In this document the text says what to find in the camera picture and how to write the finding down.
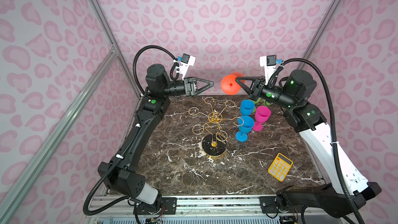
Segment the red wine glass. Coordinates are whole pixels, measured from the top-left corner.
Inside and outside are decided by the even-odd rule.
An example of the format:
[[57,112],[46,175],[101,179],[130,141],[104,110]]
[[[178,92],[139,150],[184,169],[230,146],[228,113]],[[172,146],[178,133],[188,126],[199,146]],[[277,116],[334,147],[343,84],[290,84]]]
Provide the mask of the red wine glass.
[[233,72],[225,76],[221,80],[221,90],[227,95],[235,95],[241,89],[241,86],[236,82],[238,77],[243,77],[244,75],[240,72]]

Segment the blue wine glass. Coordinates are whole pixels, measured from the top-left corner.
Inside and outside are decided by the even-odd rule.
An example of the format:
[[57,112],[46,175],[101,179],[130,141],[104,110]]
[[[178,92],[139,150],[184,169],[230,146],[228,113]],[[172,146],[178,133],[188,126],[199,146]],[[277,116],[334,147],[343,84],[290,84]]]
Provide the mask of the blue wine glass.
[[255,103],[252,100],[242,100],[240,104],[240,113],[242,116],[249,116],[255,108]]
[[250,116],[240,116],[237,118],[238,129],[235,137],[239,142],[245,142],[248,139],[248,133],[253,129],[255,121]]

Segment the magenta wine glass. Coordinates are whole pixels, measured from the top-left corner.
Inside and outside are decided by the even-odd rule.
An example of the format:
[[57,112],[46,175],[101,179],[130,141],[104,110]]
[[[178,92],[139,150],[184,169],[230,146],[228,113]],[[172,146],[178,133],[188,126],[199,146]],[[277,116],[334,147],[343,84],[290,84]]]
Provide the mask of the magenta wine glass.
[[271,110],[266,106],[257,107],[257,110],[255,112],[255,124],[253,126],[253,130],[257,132],[262,131],[262,124],[268,121],[271,113]]

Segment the lime green wine glass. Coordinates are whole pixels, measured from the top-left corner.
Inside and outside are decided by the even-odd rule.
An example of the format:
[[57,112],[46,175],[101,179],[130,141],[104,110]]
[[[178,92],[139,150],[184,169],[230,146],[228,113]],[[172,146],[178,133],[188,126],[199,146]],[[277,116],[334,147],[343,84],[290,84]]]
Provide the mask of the lime green wine glass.
[[254,101],[255,104],[262,104],[264,106],[268,106],[268,102],[263,99],[263,98],[258,98],[256,101]]

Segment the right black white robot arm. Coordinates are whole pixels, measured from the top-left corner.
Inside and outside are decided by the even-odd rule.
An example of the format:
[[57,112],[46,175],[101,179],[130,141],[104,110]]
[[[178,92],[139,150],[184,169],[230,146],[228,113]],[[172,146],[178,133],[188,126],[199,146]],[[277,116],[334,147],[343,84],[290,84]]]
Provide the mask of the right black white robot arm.
[[317,83],[312,75],[300,69],[282,79],[284,85],[269,87],[265,77],[238,77],[236,82],[250,99],[262,98],[284,109],[286,121],[315,153],[330,183],[317,187],[287,186],[276,194],[281,211],[293,206],[320,208],[334,218],[349,214],[360,216],[359,209],[381,193],[376,182],[363,176],[335,140],[332,122],[309,102]]

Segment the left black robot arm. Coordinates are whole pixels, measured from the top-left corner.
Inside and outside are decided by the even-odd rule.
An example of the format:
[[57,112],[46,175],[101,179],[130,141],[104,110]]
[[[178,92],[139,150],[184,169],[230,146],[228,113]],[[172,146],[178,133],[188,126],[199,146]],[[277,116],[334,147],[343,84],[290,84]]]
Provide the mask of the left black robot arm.
[[106,188],[122,194],[124,200],[149,205],[155,212],[161,205],[161,193],[136,172],[147,142],[170,106],[171,96],[196,96],[214,83],[196,77],[172,81],[161,64],[148,67],[146,82],[148,86],[134,114],[135,127],[110,162],[99,165],[98,173]]

